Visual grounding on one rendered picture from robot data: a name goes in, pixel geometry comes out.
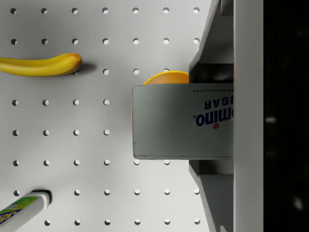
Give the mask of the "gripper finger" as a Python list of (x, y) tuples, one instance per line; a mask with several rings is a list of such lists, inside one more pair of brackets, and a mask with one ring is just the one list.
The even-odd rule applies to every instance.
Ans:
[(233, 160), (189, 160), (210, 232), (234, 230)]
[(234, 82), (234, 0), (211, 0), (189, 83)]

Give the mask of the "yellow bowl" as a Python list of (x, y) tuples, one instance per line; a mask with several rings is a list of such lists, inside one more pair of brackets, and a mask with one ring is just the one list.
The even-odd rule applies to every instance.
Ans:
[(132, 88), (131, 121), (141, 124), (146, 116), (162, 117), (169, 114), (169, 108), (177, 108), (182, 101), (187, 102), (189, 73), (183, 71), (167, 71), (154, 75), (142, 85)]

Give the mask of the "banana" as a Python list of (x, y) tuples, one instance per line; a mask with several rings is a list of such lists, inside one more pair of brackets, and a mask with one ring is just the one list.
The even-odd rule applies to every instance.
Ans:
[(76, 53), (67, 53), (48, 59), (15, 59), (0, 57), (0, 71), (31, 77), (62, 76), (79, 70), (82, 58)]

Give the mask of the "small white bottle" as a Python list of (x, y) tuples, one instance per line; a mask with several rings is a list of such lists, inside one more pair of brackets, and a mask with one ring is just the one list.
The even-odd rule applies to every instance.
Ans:
[(52, 202), (49, 190), (35, 189), (0, 210), (0, 232), (16, 232)]

